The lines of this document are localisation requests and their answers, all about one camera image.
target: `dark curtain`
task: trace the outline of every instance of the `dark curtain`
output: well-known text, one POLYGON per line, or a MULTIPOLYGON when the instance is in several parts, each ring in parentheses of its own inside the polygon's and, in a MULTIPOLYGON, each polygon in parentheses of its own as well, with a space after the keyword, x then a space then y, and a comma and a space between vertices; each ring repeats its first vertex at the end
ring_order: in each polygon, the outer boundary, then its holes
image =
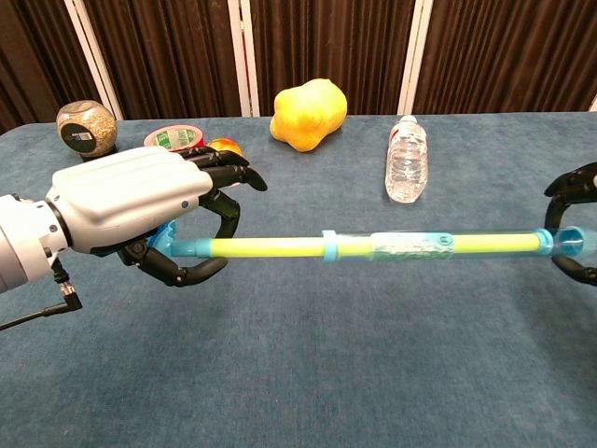
POLYGON ((126 119, 241 115, 227 0, 87 0, 126 119))
POLYGON ((342 89, 348 113, 395 114, 414 0, 251 0, 262 116, 275 95, 316 77, 342 89))
POLYGON ((597 0, 436 0, 418 114, 589 110, 597 0))
POLYGON ((0 132, 99 101, 63 0, 0 0, 0 132))

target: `yellow plush toy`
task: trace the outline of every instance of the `yellow plush toy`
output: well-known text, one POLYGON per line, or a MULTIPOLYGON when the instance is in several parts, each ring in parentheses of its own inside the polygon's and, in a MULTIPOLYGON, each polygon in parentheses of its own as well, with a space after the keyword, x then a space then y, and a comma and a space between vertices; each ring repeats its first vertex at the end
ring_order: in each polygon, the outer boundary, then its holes
POLYGON ((271 135, 299 152, 311 151, 342 125, 346 107, 346 96, 334 83, 312 79, 276 95, 271 135))

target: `table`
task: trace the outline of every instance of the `table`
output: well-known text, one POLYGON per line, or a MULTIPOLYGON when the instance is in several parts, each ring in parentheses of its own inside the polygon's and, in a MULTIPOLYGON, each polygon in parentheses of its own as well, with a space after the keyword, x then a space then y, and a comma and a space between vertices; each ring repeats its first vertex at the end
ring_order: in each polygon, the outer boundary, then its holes
MULTIPOLYGON (((532 229, 544 188, 597 159, 591 113, 422 116, 430 178, 383 187, 396 117, 349 117, 312 153, 269 119, 188 119, 228 136, 265 193, 227 193, 239 236, 532 229)), ((124 121, 118 147, 180 121, 124 121)), ((0 191, 41 199, 79 163, 52 124, 0 137, 0 191)), ((566 223, 591 225, 579 206, 566 223)), ((218 218, 178 221, 210 236, 218 218)), ((84 308, 0 334, 4 446, 594 446, 597 297, 548 259, 236 259, 168 288, 117 256, 68 252, 84 308)), ((50 278, 0 297, 3 321, 60 301, 50 278)))

